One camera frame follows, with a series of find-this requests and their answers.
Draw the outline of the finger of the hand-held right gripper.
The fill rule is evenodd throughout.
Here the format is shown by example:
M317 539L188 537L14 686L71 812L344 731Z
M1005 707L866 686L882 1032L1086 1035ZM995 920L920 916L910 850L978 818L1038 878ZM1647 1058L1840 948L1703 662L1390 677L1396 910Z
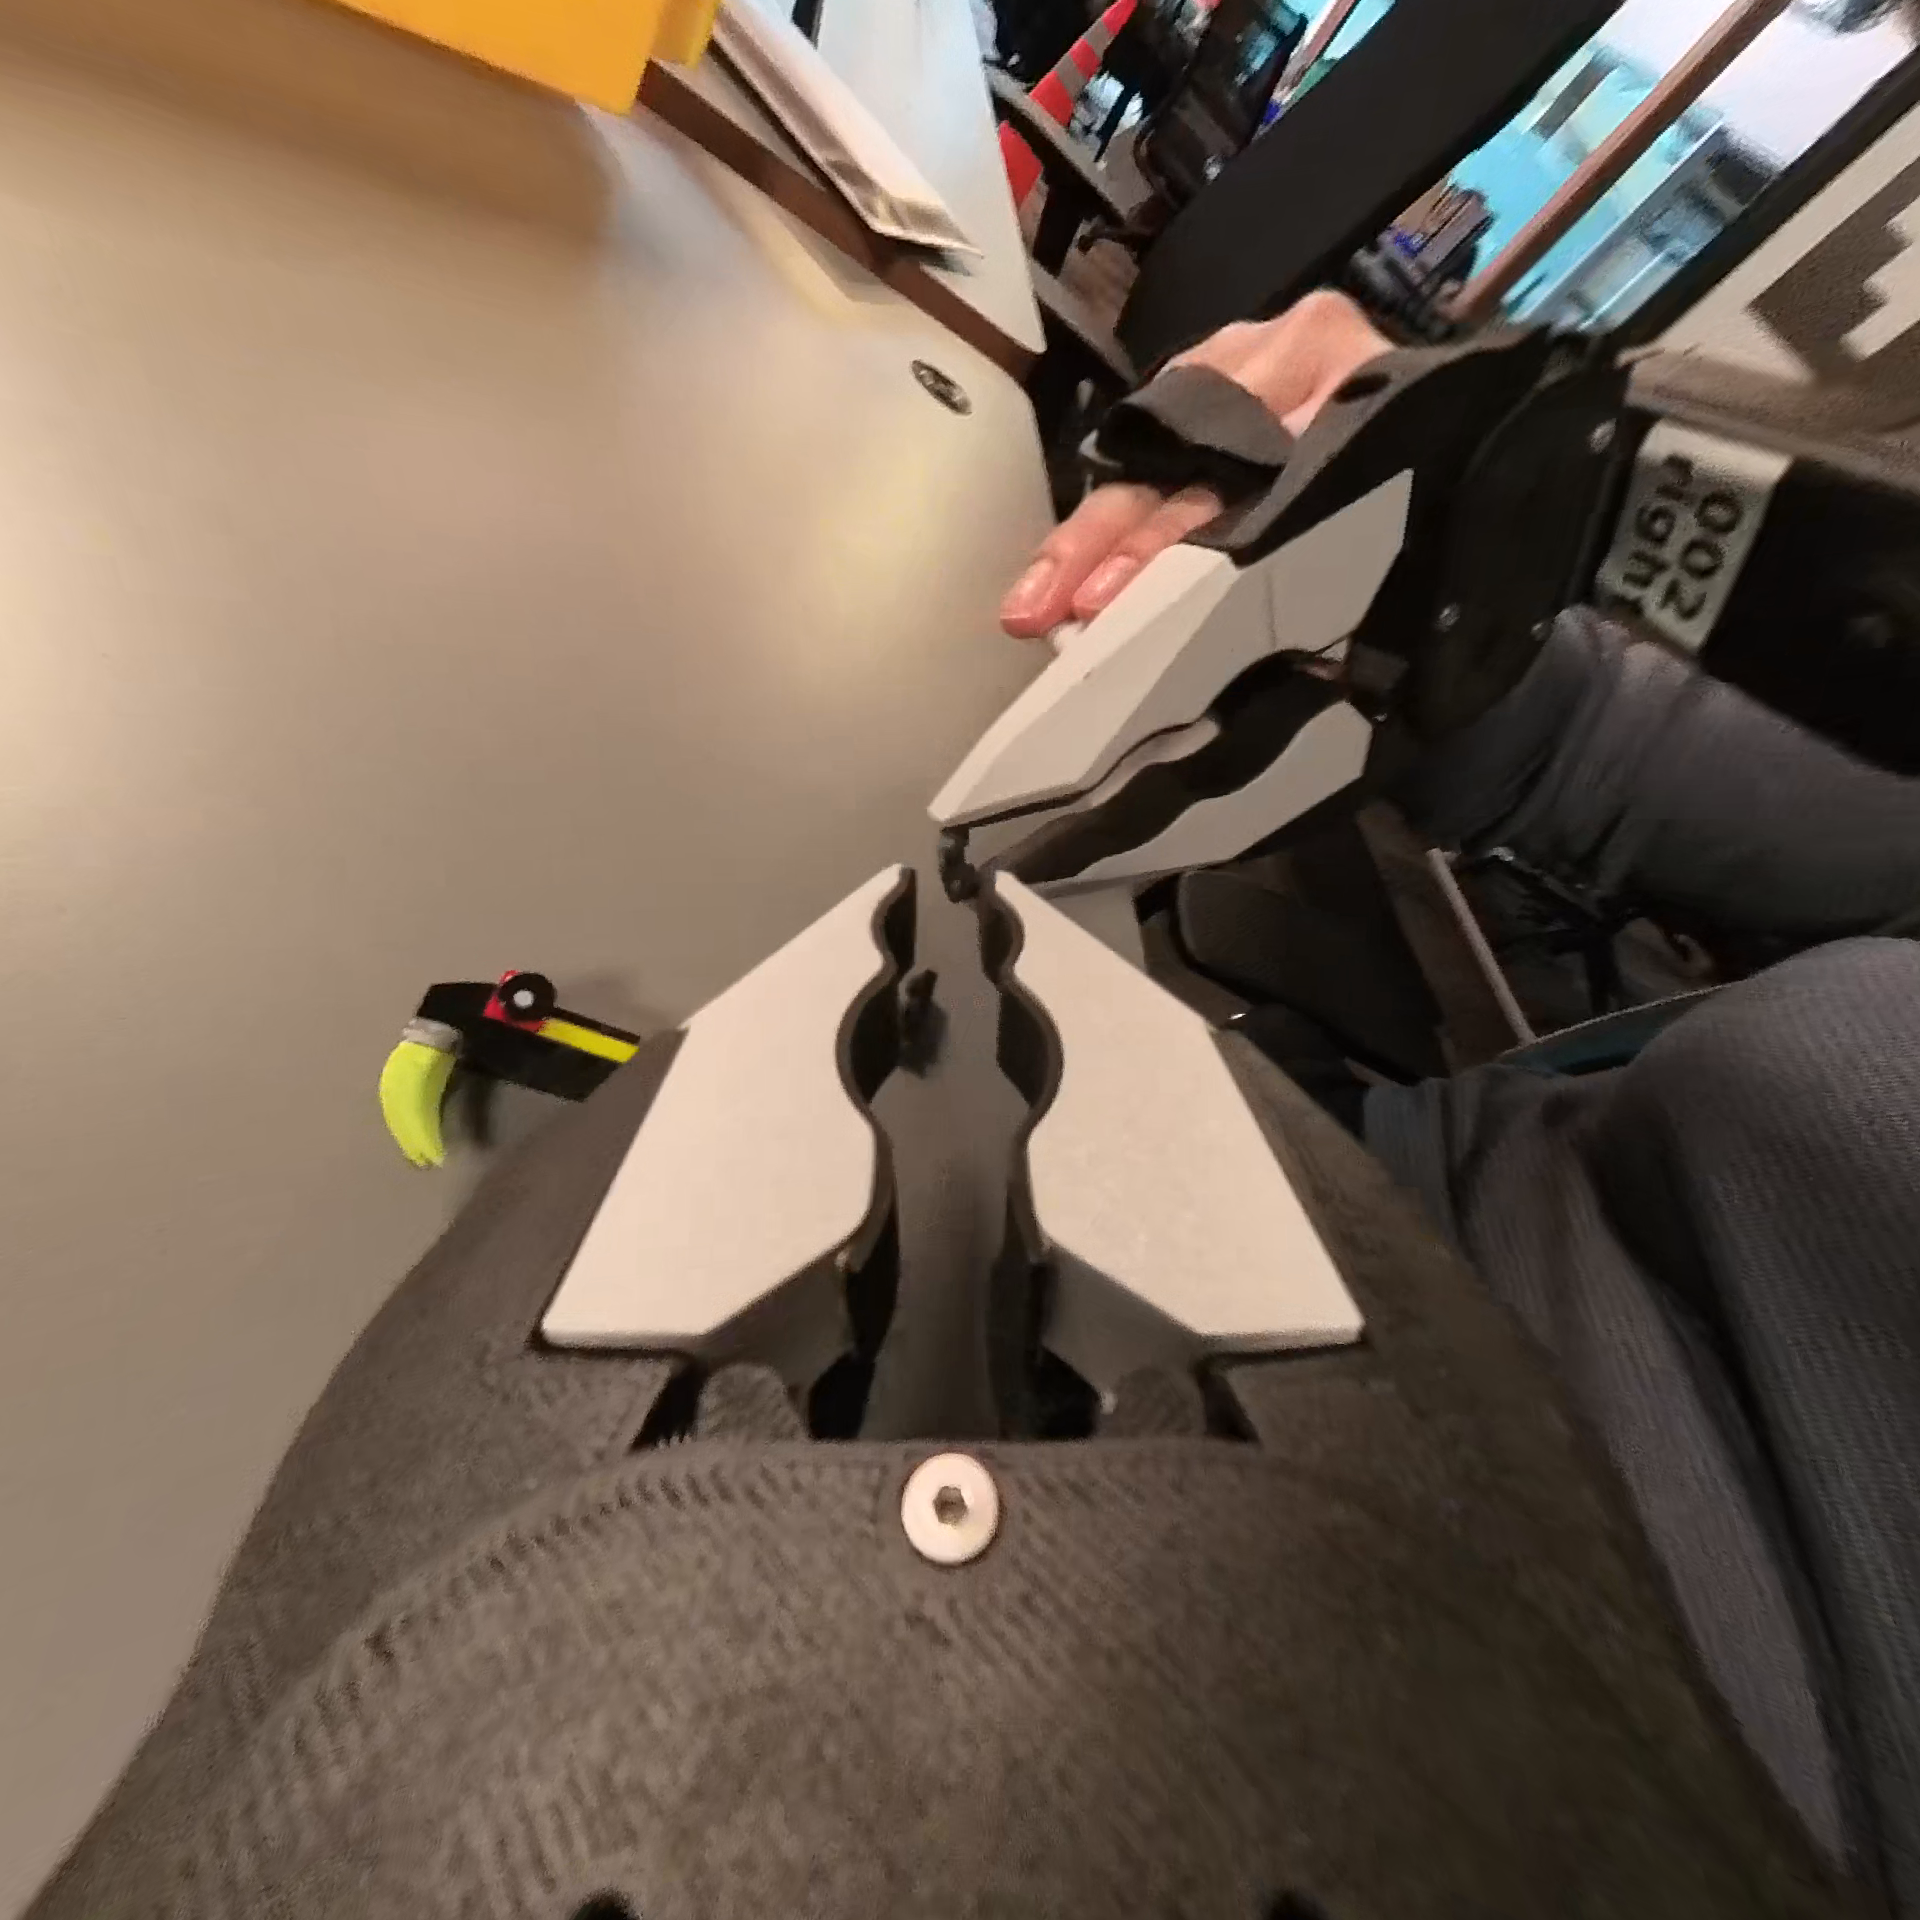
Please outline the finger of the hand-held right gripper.
M1348 800L1376 745L1331 662L1264 661L1196 720L1131 748L1093 787L1000 802L967 827L967 890L1139 892L1256 853Z
M1175 545L987 726L927 808L942 830L1072 810L1148 749L1196 729L1240 675L1277 656L1342 659L1402 554L1403 469L1251 564Z

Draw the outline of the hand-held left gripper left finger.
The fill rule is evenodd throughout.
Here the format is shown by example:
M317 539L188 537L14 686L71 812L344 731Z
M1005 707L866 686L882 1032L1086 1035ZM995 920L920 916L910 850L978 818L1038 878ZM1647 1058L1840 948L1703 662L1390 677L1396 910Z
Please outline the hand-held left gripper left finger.
M919 878L880 869L679 1028L538 1323L566 1357L770 1371L856 1434L899 1298L896 1156Z

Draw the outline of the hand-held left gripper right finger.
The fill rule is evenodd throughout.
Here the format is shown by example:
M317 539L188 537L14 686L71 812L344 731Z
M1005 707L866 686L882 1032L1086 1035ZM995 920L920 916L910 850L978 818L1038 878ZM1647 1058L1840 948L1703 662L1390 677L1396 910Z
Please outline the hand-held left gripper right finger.
M1069 1420L1141 1371L1357 1346L1352 1290L1215 1028L1022 881L976 908L1023 1101L992 1272L1007 1410Z

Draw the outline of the black toy brick green claws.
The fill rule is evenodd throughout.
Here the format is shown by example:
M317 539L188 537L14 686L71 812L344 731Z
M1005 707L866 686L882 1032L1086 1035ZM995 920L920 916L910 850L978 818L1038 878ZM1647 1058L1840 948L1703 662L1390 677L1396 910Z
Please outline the black toy brick green claws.
M492 1146L501 1088L582 1101L640 1049L640 1035L560 1006L531 970L439 981L418 1000L378 1077L388 1138L416 1168L445 1161L447 1134Z

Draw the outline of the person's right forearm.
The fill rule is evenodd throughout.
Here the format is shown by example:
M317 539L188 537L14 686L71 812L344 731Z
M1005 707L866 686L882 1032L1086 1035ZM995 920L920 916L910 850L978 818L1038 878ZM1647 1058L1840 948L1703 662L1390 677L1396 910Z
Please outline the person's right forearm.
M1860 762L1591 611L1390 787L1460 850L1780 950L1916 938L1918 782Z

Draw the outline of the person's right hand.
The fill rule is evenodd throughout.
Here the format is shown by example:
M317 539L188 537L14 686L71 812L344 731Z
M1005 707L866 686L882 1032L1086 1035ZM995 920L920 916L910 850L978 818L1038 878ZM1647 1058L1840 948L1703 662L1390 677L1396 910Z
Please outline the person's right hand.
M1146 562L1256 504L1307 425L1392 350L1357 301L1320 291L1170 357L1095 432L1087 492L1000 597L1000 628L1039 640L1090 621Z

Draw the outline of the black mesh chair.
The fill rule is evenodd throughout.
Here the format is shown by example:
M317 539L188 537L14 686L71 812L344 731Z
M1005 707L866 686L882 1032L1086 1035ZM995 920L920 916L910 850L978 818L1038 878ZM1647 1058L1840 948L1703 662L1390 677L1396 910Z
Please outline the black mesh chair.
M1628 910L1511 848L1429 846L1384 804L1192 870L1163 924L1192 976L1392 1082L1491 1065L1626 1009Z

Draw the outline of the dark wristwatch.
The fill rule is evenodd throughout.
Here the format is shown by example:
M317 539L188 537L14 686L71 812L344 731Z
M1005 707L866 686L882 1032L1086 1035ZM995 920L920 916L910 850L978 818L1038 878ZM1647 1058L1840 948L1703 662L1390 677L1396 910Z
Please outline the dark wristwatch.
M1460 274L1429 273L1392 246L1366 246L1351 257L1334 289L1402 348L1442 345L1458 334L1452 305L1464 289Z

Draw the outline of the person's grey sweater torso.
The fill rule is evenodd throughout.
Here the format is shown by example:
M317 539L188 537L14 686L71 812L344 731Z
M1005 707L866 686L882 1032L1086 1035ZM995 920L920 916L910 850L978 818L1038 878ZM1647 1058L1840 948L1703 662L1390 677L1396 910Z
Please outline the person's grey sweater torso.
M1610 1072L1379 1088L1360 1128L1546 1352L1789 1813L1916 1915L1916 941L1803 950Z

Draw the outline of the orange traffic cone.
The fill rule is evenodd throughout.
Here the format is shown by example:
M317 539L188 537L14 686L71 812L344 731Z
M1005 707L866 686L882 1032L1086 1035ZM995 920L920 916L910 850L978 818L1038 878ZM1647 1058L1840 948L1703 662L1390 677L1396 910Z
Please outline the orange traffic cone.
M1126 30L1135 9L1139 2L1109 2L1087 14L1087 26L1034 83L1028 98L1055 129L1068 131L1072 125L1087 84L1106 64L1116 38Z

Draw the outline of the grey paper leaflet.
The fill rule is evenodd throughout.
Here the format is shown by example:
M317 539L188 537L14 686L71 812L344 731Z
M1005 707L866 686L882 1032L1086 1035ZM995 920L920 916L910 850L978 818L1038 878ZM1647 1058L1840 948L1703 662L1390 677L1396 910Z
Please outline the grey paper leaflet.
M880 113L805 34L790 4L720 4L711 51L866 235L927 257L987 253L925 168L919 125L902 107Z

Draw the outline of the yellow plastic bin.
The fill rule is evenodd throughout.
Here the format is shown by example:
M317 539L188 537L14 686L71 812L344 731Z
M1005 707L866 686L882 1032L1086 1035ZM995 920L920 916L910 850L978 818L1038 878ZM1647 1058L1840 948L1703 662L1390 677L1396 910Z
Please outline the yellow plastic bin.
M698 64L720 2L342 2L342 9L603 113L654 64Z

